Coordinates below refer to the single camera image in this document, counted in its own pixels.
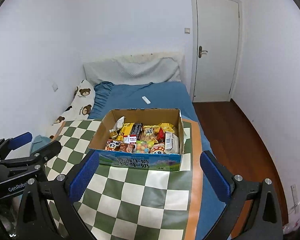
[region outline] door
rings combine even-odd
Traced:
[[[228,101],[237,59],[239,5],[231,0],[196,2],[198,50],[193,102]]]

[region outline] electrical outlet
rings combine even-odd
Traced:
[[[293,184],[291,186],[291,191],[292,191],[292,198],[293,198],[293,203],[294,203],[294,213],[297,214],[299,212],[300,202],[298,200],[298,194],[297,194],[297,186],[296,186],[296,184]]]

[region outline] box label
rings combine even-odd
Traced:
[[[137,168],[158,171],[178,171],[181,155],[179,154],[131,154],[96,150],[100,164],[116,167]]]

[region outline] pillowcase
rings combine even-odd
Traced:
[[[77,86],[72,104],[54,123],[88,119],[94,105],[95,97],[96,92],[93,86],[87,80],[83,80],[80,85]]]

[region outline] blue bed sheet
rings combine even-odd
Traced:
[[[135,86],[102,82],[95,85],[94,90],[96,92],[95,103],[89,119],[102,119],[112,109],[178,108],[185,118],[199,123],[186,87],[180,82]],[[142,96],[146,96],[151,103],[147,105]],[[201,126],[200,132],[202,149],[212,152]],[[202,200],[195,240],[203,239],[224,207],[225,204],[218,200],[206,176],[203,176]]]

